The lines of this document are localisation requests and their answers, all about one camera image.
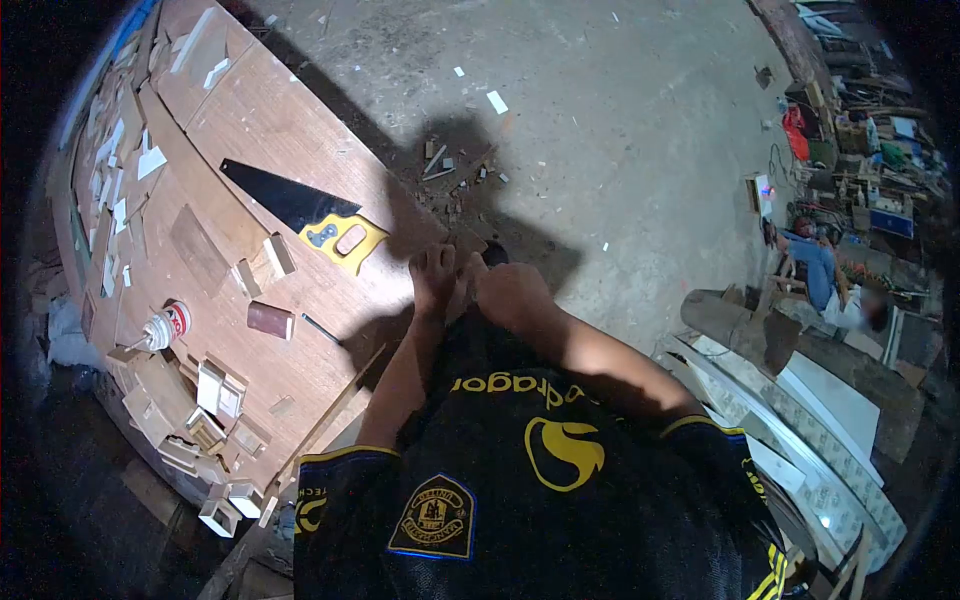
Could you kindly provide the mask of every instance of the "tools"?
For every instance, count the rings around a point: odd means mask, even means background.
[[[336,344],[337,346],[342,346],[342,345],[343,345],[343,343],[342,343],[340,340],[338,340],[338,339],[336,338],[336,336],[334,336],[332,333],[330,333],[329,331],[327,331],[326,329],[324,329],[324,326],[323,326],[323,325],[321,325],[321,324],[317,323],[316,321],[314,321],[313,319],[311,319],[306,313],[302,313],[300,316],[303,317],[303,320],[304,320],[304,321],[306,321],[306,322],[312,324],[313,326],[317,327],[317,329],[319,329],[320,332],[321,332],[323,335],[325,335],[325,336],[327,337],[327,339],[329,339],[331,342],[333,342],[333,343]]]
[[[292,229],[303,243],[323,252],[354,276],[360,273],[364,258],[389,235],[357,214],[359,204],[229,158],[220,164],[220,172]],[[338,242],[354,227],[364,230],[365,237],[341,252]]]

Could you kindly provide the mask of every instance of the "blue jeans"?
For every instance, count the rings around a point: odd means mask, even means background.
[[[823,312],[836,286],[833,276],[835,264],[833,252],[817,246],[815,241],[789,231],[779,231],[779,233],[790,240],[787,252],[793,256],[793,259],[806,263],[806,293],[813,307],[818,312]]]

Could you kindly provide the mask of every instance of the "concrete floor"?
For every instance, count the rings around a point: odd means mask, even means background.
[[[789,156],[761,122],[779,121],[790,78],[741,0],[225,4],[248,25],[277,15],[264,43],[411,187],[430,136],[461,161],[496,144],[488,165],[510,181],[474,186],[455,218],[629,344],[682,328],[690,289],[758,283],[767,252],[742,176],[768,171],[775,142]],[[456,182],[421,194],[441,218]]]

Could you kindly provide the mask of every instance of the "yellow stripe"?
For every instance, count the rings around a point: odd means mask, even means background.
[[[362,452],[362,451],[373,451],[373,452],[383,452],[384,454],[392,454],[394,456],[399,456],[399,452],[396,450],[391,450],[390,448],[381,448],[375,445],[349,445],[346,448],[340,448],[339,450],[334,450],[332,452],[326,452],[325,454],[304,454],[300,457],[300,464],[303,463],[322,463],[323,461],[331,461],[335,458],[339,458],[345,454],[350,454],[350,452]]]
[[[678,427],[683,427],[684,425],[689,425],[691,423],[706,423],[708,425],[713,425],[720,431],[726,433],[729,436],[741,435],[743,434],[743,429],[741,427],[721,427],[720,425],[713,422],[713,419],[710,417],[704,417],[703,415],[690,415],[689,417],[683,417],[682,419],[677,419],[670,423],[666,429],[660,433],[661,438],[665,438],[668,433],[677,429]]]
[[[783,569],[785,567],[784,559],[781,553],[777,553],[777,566],[774,567],[774,579],[777,584],[773,586],[770,592],[763,597],[763,600],[772,600],[773,598],[780,598],[780,592],[783,590]]]
[[[778,554],[777,547],[774,544],[770,544],[770,548],[767,550],[767,557],[770,559],[770,568],[771,568],[770,574],[767,575],[763,579],[763,581],[760,582],[760,585],[756,587],[756,589],[754,590],[754,593],[747,596],[747,600],[757,600],[757,598],[760,597],[760,594],[766,591],[767,587],[771,583],[777,581],[777,573],[776,573],[776,570],[774,569],[774,563],[779,561],[779,559],[777,558],[777,554]]]
[[[754,593],[747,596],[747,600],[757,600],[757,598],[760,597],[760,594],[763,593],[767,589],[767,586],[772,584],[773,581],[774,581],[774,574],[770,573],[769,575],[766,576],[766,578],[764,578],[763,581],[760,582],[760,585],[756,587],[756,589],[754,590]]]

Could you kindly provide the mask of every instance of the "glue bottle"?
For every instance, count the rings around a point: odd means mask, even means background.
[[[143,337],[134,346],[146,345],[150,352],[169,348],[174,340],[190,330],[190,324],[190,311],[186,304],[177,300],[154,314],[143,325]]]

